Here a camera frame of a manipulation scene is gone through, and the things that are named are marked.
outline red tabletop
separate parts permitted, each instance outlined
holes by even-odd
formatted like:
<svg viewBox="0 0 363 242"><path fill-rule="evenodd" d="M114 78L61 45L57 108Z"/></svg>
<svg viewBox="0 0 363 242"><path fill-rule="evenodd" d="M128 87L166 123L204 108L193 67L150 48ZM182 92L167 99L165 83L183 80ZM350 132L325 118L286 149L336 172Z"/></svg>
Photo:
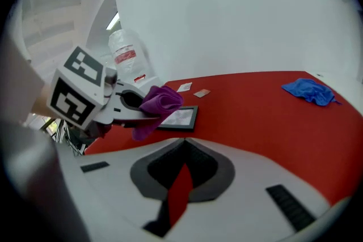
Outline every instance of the red tabletop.
<svg viewBox="0 0 363 242"><path fill-rule="evenodd" d="M195 137L251 151L274 160L335 204L354 193L363 172L363 117L339 94L342 105L320 107L281 88L302 71L218 75L166 83L182 92L184 105L198 105L194 132L156 130L142 142L131 129L113 126L86 154L125 150L173 137ZM198 98L201 89L211 92Z"/></svg>

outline white ceiling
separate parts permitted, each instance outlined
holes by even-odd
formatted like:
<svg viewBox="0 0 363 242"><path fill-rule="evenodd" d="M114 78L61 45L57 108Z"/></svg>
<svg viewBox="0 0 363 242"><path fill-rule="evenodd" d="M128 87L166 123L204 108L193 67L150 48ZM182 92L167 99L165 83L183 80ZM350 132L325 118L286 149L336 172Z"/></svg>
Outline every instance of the white ceiling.
<svg viewBox="0 0 363 242"><path fill-rule="evenodd" d="M50 82L77 41L81 0L23 0L23 37L32 66Z"/></svg>

